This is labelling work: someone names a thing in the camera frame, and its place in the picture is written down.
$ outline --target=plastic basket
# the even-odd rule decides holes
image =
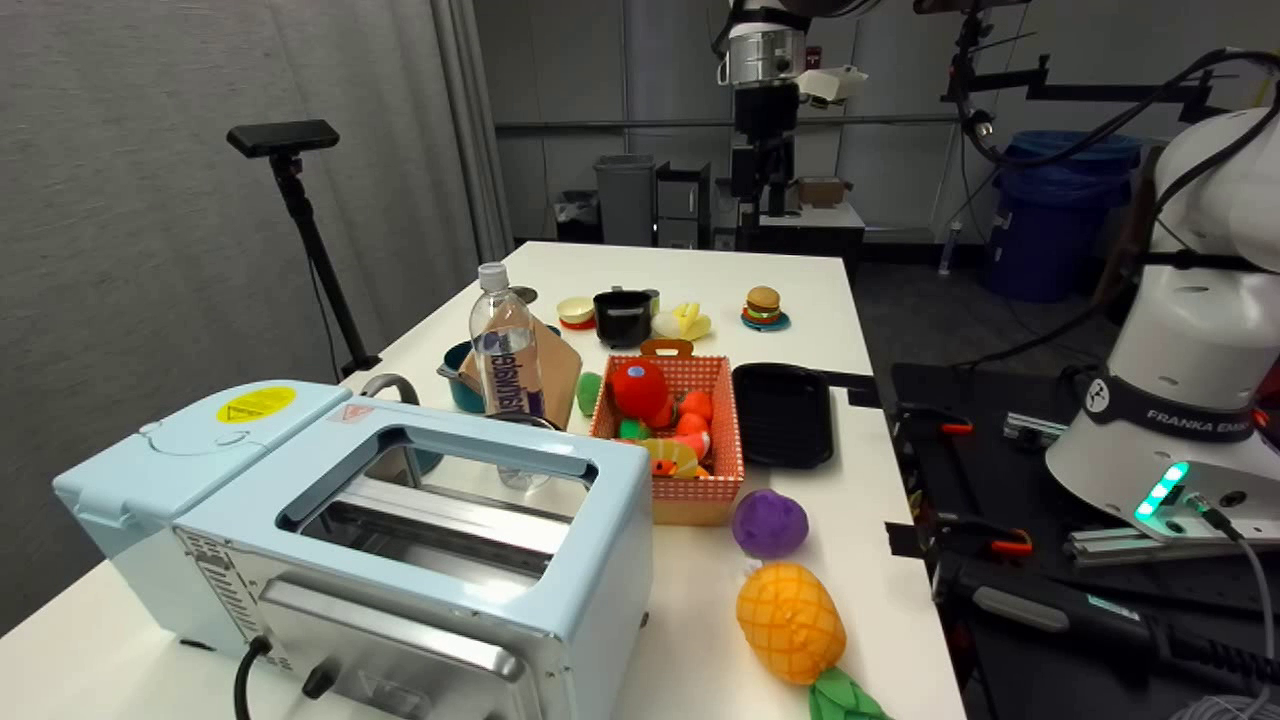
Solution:
[[[657,361],[669,376],[672,403],[694,391],[711,391],[711,455],[710,478],[702,481],[652,481],[652,519],[657,523],[729,523],[731,504],[744,488],[744,442],[738,426],[738,402],[731,402],[731,368],[729,358],[694,358],[694,346],[683,339],[657,339],[646,346],[642,358]],[[593,435],[618,442],[618,414],[609,402],[609,384],[598,402]]]

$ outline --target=blue bin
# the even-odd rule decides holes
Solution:
[[[1007,157],[1035,162],[1078,139],[1079,134],[1024,134]],[[1142,144],[1114,137],[1064,163],[1002,173],[1002,217],[984,283],[998,296],[1030,306],[1070,299],[1108,217],[1118,206],[1130,206],[1130,173],[1136,163]]]

